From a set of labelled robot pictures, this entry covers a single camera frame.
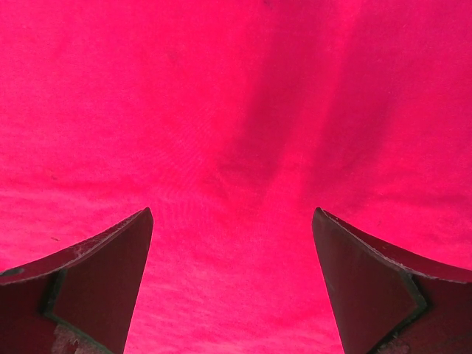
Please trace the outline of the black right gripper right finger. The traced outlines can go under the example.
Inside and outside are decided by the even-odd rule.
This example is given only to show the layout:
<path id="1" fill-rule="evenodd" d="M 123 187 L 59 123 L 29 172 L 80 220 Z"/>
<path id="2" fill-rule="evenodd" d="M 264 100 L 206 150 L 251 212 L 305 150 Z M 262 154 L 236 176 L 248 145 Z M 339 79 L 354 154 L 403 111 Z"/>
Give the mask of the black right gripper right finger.
<path id="1" fill-rule="evenodd" d="M 470 353 L 471 271 L 317 208 L 313 238 L 345 353 Z"/>

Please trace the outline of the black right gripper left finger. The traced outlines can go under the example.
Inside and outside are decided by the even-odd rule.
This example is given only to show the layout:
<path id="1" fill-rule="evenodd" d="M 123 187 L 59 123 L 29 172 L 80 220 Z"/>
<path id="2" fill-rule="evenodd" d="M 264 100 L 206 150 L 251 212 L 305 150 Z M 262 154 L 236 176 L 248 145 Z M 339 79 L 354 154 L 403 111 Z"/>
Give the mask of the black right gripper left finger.
<path id="1" fill-rule="evenodd" d="M 153 230 L 143 209 L 1 272 L 2 353 L 123 353 Z"/>

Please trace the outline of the magenta t-shirt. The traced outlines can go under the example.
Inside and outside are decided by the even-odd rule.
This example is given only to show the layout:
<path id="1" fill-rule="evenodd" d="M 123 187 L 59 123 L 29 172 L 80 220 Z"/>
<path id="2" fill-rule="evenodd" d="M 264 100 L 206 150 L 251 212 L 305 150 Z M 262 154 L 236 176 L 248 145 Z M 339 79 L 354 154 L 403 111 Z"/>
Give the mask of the magenta t-shirt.
<path id="1" fill-rule="evenodd" d="M 471 267 L 471 3 L 3 1 L 1 267 L 144 208 L 128 353 L 340 353 L 316 208 Z"/>

